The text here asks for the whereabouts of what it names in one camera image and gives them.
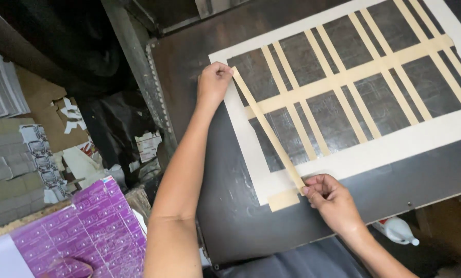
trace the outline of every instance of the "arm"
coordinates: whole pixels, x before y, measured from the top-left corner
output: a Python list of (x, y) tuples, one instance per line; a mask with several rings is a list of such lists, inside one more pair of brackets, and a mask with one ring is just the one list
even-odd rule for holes
[(196, 206), (209, 124), (232, 74), (230, 67), (217, 62), (198, 78), (196, 109), (165, 171), (148, 222), (145, 278), (202, 276)]
[(416, 277), (373, 238), (347, 188), (327, 174), (313, 176), (305, 184), (303, 193), (311, 207), (318, 209), (326, 224), (338, 233), (368, 269), (381, 278)]

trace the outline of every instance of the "person's left hand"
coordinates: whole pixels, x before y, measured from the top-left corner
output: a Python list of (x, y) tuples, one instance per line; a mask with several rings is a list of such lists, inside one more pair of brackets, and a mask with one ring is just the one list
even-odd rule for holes
[(229, 66), (220, 62), (207, 66), (198, 77), (196, 109), (213, 115), (225, 96), (233, 74)]

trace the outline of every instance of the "white plastic bottle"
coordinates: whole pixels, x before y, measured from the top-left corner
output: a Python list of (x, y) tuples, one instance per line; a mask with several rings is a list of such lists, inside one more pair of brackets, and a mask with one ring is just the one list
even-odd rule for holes
[(406, 221), (397, 216), (375, 222), (373, 227), (393, 242), (404, 245), (409, 243), (414, 246), (419, 245), (419, 240), (413, 236), (413, 232)]

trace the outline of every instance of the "purple printed sheet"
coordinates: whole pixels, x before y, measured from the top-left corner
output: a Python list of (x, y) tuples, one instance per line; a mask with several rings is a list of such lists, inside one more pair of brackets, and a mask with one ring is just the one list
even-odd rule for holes
[(11, 232), (38, 278), (142, 277), (146, 238), (117, 183), (109, 176), (72, 198), (72, 205)]

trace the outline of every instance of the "workbench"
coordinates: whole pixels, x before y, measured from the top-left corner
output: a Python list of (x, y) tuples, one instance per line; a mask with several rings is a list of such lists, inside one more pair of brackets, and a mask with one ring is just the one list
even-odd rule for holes
[[(208, 55), (347, 2), (253, 0), (159, 39), (152, 54), (177, 142), (196, 104)], [(461, 1), (446, 1), (461, 21)], [(461, 194), (461, 141), (341, 180), (366, 223)], [(333, 233), (318, 211), (301, 203), (272, 213), (260, 206), (226, 106), (210, 125), (197, 211), (214, 266), (268, 256)]]

